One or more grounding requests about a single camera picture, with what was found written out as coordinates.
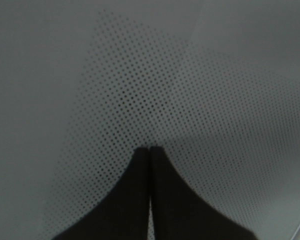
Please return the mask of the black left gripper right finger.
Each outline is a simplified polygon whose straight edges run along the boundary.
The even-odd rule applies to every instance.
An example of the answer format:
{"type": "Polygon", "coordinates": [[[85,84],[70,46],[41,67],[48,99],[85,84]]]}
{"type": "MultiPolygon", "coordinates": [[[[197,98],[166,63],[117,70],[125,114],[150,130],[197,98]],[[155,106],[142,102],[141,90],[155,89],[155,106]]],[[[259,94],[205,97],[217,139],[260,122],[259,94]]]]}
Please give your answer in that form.
{"type": "Polygon", "coordinates": [[[157,240],[255,240],[255,234],[211,207],[181,178],[164,149],[149,150],[151,208],[157,240]]]}

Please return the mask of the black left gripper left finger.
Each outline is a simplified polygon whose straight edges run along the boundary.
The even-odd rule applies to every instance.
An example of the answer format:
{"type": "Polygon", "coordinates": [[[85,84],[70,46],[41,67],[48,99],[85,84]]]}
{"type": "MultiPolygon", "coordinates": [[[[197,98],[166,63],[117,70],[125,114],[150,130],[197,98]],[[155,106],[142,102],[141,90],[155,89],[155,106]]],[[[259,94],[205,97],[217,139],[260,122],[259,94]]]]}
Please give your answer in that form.
{"type": "Polygon", "coordinates": [[[137,148],[107,196],[56,240],[145,240],[150,211],[150,152],[137,148]]]}

